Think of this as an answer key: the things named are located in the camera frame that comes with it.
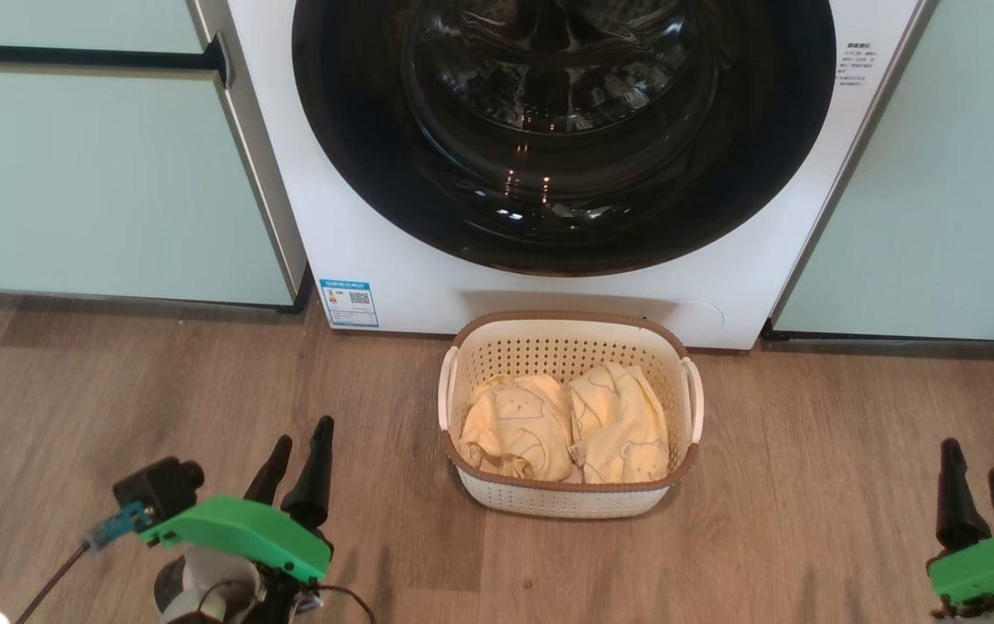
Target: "blue and white sticker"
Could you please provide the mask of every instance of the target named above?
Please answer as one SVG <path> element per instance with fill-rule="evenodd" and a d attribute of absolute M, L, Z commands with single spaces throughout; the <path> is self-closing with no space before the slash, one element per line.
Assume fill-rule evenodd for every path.
<path fill-rule="evenodd" d="M 319 280 L 327 318 L 338 328 L 377 328 L 377 308 L 369 282 Z"/>

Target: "black round door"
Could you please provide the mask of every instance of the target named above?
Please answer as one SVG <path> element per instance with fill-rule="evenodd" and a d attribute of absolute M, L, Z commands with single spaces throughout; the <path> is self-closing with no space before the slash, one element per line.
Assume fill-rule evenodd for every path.
<path fill-rule="evenodd" d="M 753 217 L 821 129 L 827 0 L 297 0 L 342 177 L 453 256 L 545 276 L 672 260 Z"/>

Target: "yellow cloth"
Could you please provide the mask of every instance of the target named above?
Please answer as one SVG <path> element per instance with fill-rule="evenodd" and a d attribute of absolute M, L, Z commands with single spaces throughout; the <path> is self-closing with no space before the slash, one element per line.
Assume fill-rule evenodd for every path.
<path fill-rule="evenodd" d="M 608 363 L 569 382 L 576 455 L 585 483 L 640 483 L 666 477 L 666 415 L 642 368 Z"/>
<path fill-rule="evenodd" d="M 458 453 L 505 477 L 563 481 L 573 471 L 569 398 L 549 375 L 497 375 L 474 392 Z"/>

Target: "brown basket rim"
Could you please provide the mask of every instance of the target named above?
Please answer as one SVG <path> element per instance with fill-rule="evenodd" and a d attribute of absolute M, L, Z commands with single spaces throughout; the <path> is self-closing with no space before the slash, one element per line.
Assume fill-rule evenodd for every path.
<path fill-rule="evenodd" d="M 496 312 L 493 315 L 478 316 L 477 319 L 466 324 L 462 328 L 462 331 L 458 332 L 458 335 L 454 336 L 453 347 L 461 348 L 462 343 L 465 342 L 465 337 L 471 335 L 477 328 L 481 328 L 482 325 L 502 321 L 588 321 L 631 325 L 631 327 L 643 328 L 662 336 L 666 342 L 670 343 L 671 347 L 674 347 L 674 351 L 678 352 L 679 358 L 687 358 L 688 356 L 685 345 L 682 344 L 682 341 L 678 340 L 678 336 L 675 336 L 670 330 L 667 330 L 667 328 L 662 327 L 658 323 L 648 321 L 647 319 L 635 319 L 632 316 L 599 315 L 599 313 L 595 312 Z M 666 477 L 660 478 L 658 481 L 647 483 L 556 483 L 552 481 L 531 481 L 531 479 L 527 478 L 505 477 L 504 475 L 490 474 L 486 473 L 486 471 L 476 469 L 476 467 L 465 463 L 462 455 L 458 454 L 458 448 L 454 446 L 450 431 L 442 431 L 440 433 L 442 433 L 442 444 L 444 444 L 446 457 L 452 461 L 454 467 L 464 471 L 465 474 L 469 474 L 470 477 L 489 483 L 527 487 L 529 490 L 548 490 L 551 492 L 622 494 L 663 490 L 678 483 L 682 477 L 685 477 L 685 474 L 690 471 L 690 467 L 693 466 L 693 462 L 698 457 L 699 448 L 699 443 L 691 443 L 685 452 L 685 458 L 682 459 L 682 463 L 673 471 L 669 471 Z"/>

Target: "plastic basket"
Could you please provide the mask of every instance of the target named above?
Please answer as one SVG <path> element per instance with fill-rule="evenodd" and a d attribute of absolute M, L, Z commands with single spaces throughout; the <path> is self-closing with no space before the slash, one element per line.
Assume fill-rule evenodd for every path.
<path fill-rule="evenodd" d="M 639 365 L 666 411 L 670 466 L 650 483 L 569 484 L 507 478 L 467 465 L 454 445 L 474 390 L 493 375 L 547 373 L 559 383 L 605 362 Z M 487 315 L 458 332 L 439 378 L 439 426 L 465 489 L 483 505 L 540 517 L 632 517 L 684 477 L 704 427 L 701 375 L 659 324 L 615 315 L 517 312 Z"/>

